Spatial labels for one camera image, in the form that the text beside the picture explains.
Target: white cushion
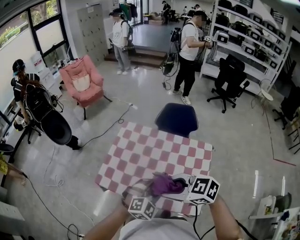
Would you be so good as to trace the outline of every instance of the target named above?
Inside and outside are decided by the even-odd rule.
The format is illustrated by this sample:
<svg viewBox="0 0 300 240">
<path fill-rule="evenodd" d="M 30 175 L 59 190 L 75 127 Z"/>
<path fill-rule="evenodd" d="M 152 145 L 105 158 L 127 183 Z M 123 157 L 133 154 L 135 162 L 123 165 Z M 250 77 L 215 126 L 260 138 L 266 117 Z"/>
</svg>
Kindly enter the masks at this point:
<svg viewBox="0 0 300 240">
<path fill-rule="evenodd" d="M 90 75 L 86 75 L 78 79 L 73 79 L 73 85 L 78 92 L 87 90 L 90 87 Z"/>
</svg>

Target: white sneaker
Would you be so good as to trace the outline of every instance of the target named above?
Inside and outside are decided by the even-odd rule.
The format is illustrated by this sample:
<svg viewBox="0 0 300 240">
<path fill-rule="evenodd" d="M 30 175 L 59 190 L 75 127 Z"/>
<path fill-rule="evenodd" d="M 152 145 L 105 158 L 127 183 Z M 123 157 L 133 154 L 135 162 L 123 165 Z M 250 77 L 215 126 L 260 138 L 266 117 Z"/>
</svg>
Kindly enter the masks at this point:
<svg viewBox="0 0 300 240">
<path fill-rule="evenodd" d="M 179 89 L 179 91 L 175 91 L 173 90 L 172 92 L 173 95 L 179 95 L 179 94 L 183 94 L 183 91 Z"/>
<path fill-rule="evenodd" d="M 191 101 L 188 97 L 181 96 L 181 99 L 185 105 L 191 105 Z"/>
</svg>

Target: pink and white checkered table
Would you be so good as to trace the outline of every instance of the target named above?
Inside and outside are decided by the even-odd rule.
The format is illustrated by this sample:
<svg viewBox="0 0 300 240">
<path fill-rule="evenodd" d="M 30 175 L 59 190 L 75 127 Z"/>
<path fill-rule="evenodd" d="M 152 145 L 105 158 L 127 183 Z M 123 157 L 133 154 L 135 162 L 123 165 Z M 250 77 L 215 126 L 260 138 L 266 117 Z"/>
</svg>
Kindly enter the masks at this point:
<svg viewBox="0 0 300 240">
<path fill-rule="evenodd" d="M 95 182 L 121 195 L 138 180 L 152 179 L 155 172 L 208 175 L 212 149 L 209 143 L 124 122 Z M 160 197 L 156 207 L 195 215 L 195 207 L 164 197 Z"/>
</svg>

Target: pink armchair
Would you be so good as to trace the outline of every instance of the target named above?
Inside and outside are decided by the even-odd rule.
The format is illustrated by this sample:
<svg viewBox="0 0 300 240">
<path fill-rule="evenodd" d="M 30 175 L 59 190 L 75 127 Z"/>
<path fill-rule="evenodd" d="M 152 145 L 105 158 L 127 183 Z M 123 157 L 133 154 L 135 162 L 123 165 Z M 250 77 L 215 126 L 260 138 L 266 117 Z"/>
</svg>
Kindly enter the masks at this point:
<svg viewBox="0 0 300 240">
<path fill-rule="evenodd" d="M 67 88 L 67 91 L 78 104 L 84 109 L 84 119 L 86 119 L 85 107 L 96 102 L 101 97 L 105 97 L 111 102 L 103 92 L 103 77 L 98 73 L 95 65 L 88 55 L 77 60 L 60 70 L 60 75 Z M 73 80 L 90 75 L 90 87 L 82 92 L 78 92 L 73 85 Z"/>
</svg>

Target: purple cloth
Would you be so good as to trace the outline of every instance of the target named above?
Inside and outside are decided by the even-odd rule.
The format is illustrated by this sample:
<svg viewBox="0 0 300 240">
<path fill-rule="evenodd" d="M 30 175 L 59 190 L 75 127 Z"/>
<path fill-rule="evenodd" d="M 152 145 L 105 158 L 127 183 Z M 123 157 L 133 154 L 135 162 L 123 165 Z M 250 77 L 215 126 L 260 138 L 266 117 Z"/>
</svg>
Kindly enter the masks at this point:
<svg viewBox="0 0 300 240">
<path fill-rule="evenodd" d="M 155 175 L 151 186 L 152 195 L 160 196 L 162 194 L 180 194 L 184 186 L 180 182 L 174 182 L 167 173 Z"/>
</svg>

